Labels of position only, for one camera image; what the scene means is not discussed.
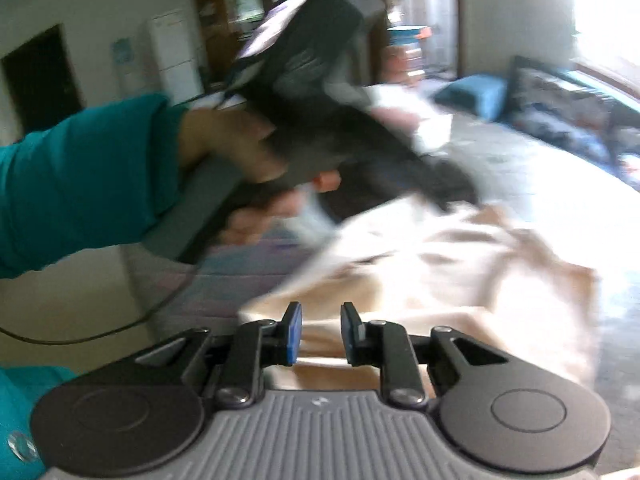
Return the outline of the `person left hand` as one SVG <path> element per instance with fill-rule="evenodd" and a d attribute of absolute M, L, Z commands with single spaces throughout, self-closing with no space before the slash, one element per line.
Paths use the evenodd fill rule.
<path fill-rule="evenodd" d="M 183 115 L 178 134 L 180 165 L 190 166 L 217 155 L 232 162 L 254 183 L 277 179 L 284 174 L 285 164 L 266 144 L 273 130 L 270 122 L 242 107 L 189 110 Z M 229 217 L 220 240 L 226 245 L 254 244 L 273 221 L 297 216 L 304 205 L 305 193 L 294 188 L 274 196 L 265 206 L 239 209 Z"/>

